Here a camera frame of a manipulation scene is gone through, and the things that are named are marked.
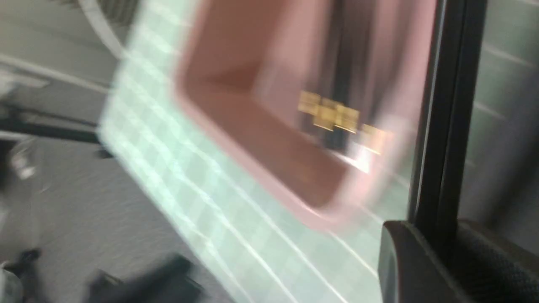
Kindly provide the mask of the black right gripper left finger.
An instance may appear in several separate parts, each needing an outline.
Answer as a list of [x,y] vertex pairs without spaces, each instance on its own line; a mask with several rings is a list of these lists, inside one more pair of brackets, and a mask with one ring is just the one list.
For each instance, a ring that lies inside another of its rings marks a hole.
[[383,224],[378,271],[384,303],[468,301],[435,251],[409,222]]

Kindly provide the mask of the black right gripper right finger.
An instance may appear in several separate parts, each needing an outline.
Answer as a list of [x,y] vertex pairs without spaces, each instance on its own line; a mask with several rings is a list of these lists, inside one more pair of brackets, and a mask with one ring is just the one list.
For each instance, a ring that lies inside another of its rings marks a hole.
[[438,235],[440,303],[537,303],[538,257],[472,221]]

